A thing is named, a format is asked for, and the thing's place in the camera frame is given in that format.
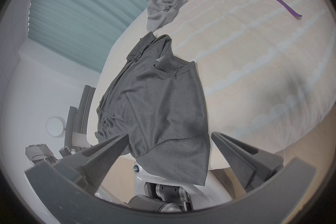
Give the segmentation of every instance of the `bed sheet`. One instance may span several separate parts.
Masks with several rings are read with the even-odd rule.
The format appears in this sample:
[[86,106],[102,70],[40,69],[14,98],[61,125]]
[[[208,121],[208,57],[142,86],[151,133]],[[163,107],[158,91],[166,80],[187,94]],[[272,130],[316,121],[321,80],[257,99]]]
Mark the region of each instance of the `bed sheet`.
[[[275,153],[328,114],[336,99],[335,22],[324,0],[189,0],[168,34],[177,57],[195,61],[204,89],[209,134],[218,131]],[[96,108],[126,56],[146,31],[146,10],[113,45],[89,113],[94,145]],[[229,167],[211,142],[209,170]]]

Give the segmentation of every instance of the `bed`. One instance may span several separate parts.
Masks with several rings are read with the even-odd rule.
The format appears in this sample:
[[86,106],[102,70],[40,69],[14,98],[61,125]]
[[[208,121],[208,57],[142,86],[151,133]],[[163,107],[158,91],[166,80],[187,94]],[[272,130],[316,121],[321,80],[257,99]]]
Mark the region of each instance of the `bed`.
[[[324,0],[283,1],[302,19],[275,0],[189,0],[154,32],[170,35],[177,57],[196,62],[209,134],[222,132],[271,153],[306,135],[336,99],[336,27],[328,7]],[[108,55],[89,112],[91,145],[98,143],[99,101],[147,33],[146,18],[145,10]],[[209,170],[226,167],[211,142]]]

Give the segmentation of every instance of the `light gray knit fabric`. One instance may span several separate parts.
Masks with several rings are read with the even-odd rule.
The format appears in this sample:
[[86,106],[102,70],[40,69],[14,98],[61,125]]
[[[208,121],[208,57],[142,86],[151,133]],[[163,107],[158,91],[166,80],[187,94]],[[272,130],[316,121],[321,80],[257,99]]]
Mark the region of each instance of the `light gray knit fabric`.
[[173,21],[179,8],[188,0],[149,0],[147,6],[147,31],[154,32]]

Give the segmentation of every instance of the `gray shirt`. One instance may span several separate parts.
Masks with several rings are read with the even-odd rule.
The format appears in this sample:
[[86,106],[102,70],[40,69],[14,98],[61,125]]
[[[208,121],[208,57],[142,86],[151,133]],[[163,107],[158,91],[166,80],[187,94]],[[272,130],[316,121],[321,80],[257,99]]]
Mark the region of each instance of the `gray shirt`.
[[145,35],[103,95],[99,142],[129,134],[131,153],[145,171],[203,185],[210,140],[205,98],[195,62],[173,55],[168,35]]

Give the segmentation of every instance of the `beige bed sheet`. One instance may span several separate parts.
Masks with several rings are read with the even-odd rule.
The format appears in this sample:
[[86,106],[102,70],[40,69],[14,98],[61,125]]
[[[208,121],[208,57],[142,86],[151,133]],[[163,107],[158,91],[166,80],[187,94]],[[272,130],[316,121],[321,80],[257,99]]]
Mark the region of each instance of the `beige bed sheet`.
[[[275,153],[299,140],[336,99],[336,27],[324,0],[189,0],[154,32],[172,38],[174,54],[196,62],[218,131]],[[97,143],[96,108],[126,56],[146,31],[146,11],[112,47],[89,113],[87,140]],[[209,170],[228,167],[211,142]]]

